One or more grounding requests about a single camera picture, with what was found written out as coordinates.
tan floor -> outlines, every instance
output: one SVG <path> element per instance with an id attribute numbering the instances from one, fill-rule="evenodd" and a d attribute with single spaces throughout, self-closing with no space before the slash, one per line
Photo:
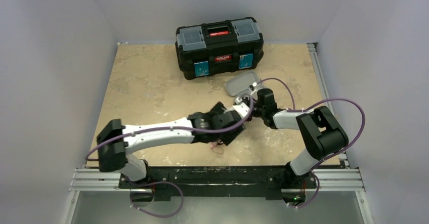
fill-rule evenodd
<path id="1" fill-rule="evenodd" d="M 266 44 L 265 55 L 254 70 L 260 78 L 278 77 L 293 92 L 297 108 L 321 100 L 313 64 L 306 45 Z M 186 80 L 177 65 L 174 45 L 121 45 L 97 124 L 96 135 L 114 118 L 123 124 L 154 124 L 206 112 L 216 102 L 227 107 L 233 98 L 225 83 L 242 73 L 218 74 Z M 280 108 L 292 107 L 287 90 L 276 81 L 264 83 L 274 91 Z M 138 151 L 138 158 L 150 165 L 282 165 L 304 148 L 296 130 L 272 130 L 261 119 L 245 124 L 246 130 L 229 146 L 215 151 L 209 144 L 174 144 Z M 338 159 L 328 161 L 338 164 Z"/>

black toolbox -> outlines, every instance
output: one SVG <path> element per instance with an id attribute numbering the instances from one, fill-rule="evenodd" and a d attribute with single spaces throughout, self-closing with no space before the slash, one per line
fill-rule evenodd
<path id="1" fill-rule="evenodd" d="M 176 39 L 179 68 L 187 80 L 254 69 L 264 55 L 262 33 L 252 17 L 180 27 Z"/>

white wall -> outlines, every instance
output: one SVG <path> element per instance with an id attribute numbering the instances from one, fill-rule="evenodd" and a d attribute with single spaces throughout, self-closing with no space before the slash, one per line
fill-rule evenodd
<path id="1" fill-rule="evenodd" d="M 362 104 L 351 148 L 376 223 L 429 220 L 429 0 L 344 0 L 317 50 L 331 96 Z M 335 105 L 355 133 L 359 114 Z"/>
<path id="2" fill-rule="evenodd" d="M 94 0 L 0 0 L 1 223 L 59 223 L 116 44 Z"/>
<path id="3" fill-rule="evenodd" d="M 253 16 L 266 41 L 316 42 L 341 0 L 96 0 L 117 41 L 174 42 L 180 26 Z"/>

red label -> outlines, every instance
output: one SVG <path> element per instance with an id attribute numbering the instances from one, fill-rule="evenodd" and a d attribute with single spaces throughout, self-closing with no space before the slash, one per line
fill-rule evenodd
<path id="1" fill-rule="evenodd" d="M 216 33 L 211 33 L 210 37 L 211 36 L 224 35 L 224 34 L 228 34 L 228 31 L 226 30 L 226 31 L 220 31 L 220 32 L 216 32 Z"/>
<path id="2" fill-rule="evenodd" d="M 225 55 L 225 56 L 219 56 L 219 57 L 215 57 L 214 61 L 227 61 L 230 60 L 232 58 L 232 55 Z"/>

plastic container lid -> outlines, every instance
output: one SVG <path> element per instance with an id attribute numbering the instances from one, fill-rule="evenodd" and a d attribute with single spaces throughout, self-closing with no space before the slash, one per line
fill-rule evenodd
<path id="1" fill-rule="evenodd" d="M 237 34 L 238 42 L 247 42 L 260 39 L 261 30 L 257 23 L 251 19 L 243 19 L 231 22 L 234 31 Z"/>
<path id="2" fill-rule="evenodd" d="M 228 94 L 234 97 L 245 93 L 248 90 L 250 85 L 252 85 L 254 82 L 259 82 L 259 81 L 260 79 L 258 75 L 256 75 L 256 73 L 254 73 L 253 71 L 246 71 L 241 73 L 238 76 L 235 76 L 231 80 L 227 81 L 227 83 L 225 84 L 225 87 Z M 261 89 L 261 88 L 265 88 L 265 87 L 262 84 L 258 84 L 255 90 L 257 91 L 258 89 Z"/>
<path id="3" fill-rule="evenodd" d="M 176 35 L 177 46 L 182 46 L 183 51 L 192 51 L 206 48 L 201 26 L 181 28 Z"/>

